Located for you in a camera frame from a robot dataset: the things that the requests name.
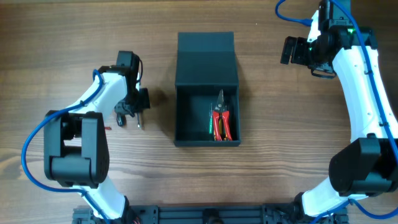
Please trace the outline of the silver L-shaped socket wrench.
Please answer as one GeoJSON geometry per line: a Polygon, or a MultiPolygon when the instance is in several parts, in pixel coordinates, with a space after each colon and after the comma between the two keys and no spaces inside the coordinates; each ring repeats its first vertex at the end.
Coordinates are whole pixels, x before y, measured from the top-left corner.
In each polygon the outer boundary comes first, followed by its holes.
{"type": "Polygon", "coordinates": [[[142,113],[138,112],[136,113],[137,116],[137,127],[141,130],[144,129],[144,122],[143,122],[143,116],[142,113]]]}

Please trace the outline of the red handled snips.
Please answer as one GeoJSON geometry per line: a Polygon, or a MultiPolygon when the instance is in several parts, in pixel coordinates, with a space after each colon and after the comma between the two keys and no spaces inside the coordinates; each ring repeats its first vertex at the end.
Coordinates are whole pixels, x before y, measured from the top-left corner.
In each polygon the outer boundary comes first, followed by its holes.
{"type": "Polygon", "coordinates": [[[220,90],[215,108],[212,111],[212,127],[215,141],[232,141],[229,127],[230,112],[224,101],[224,92],[220,90]]]}

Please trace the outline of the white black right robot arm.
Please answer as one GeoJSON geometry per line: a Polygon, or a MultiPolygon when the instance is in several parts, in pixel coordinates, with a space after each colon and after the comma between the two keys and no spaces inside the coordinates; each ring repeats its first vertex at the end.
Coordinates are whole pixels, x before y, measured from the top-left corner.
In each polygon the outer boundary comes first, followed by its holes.
{"type": "Polygon", "coordinates": [[[347,205],[397,190],[397,120],[381,80],[373,30],[359,27],[349,1],[321,1],[302,19],[308,37],[287,37],[281,63],[338,78],[351,126],[348,146],[332,157],[328,177],[294,201],[295,221],[317,221],[347,205]]]}

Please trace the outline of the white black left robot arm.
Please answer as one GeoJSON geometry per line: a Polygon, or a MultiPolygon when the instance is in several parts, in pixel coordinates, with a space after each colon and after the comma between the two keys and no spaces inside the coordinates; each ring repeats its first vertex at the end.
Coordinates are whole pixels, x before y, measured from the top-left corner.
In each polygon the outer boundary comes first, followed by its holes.
{"type": "Polygon", "coordinates": [[[90,205],[93,223],[139,223],[139,218],[108,176],[109,149],[104,122],[116,113],[139,118],[150,108],[141,88],[143,63],[132,51],[120,51],[116,63],[93,72],[93,83],[65,111],[49,111],[44,126],[44,172],[63,190],[80,194],[90,205]]]}

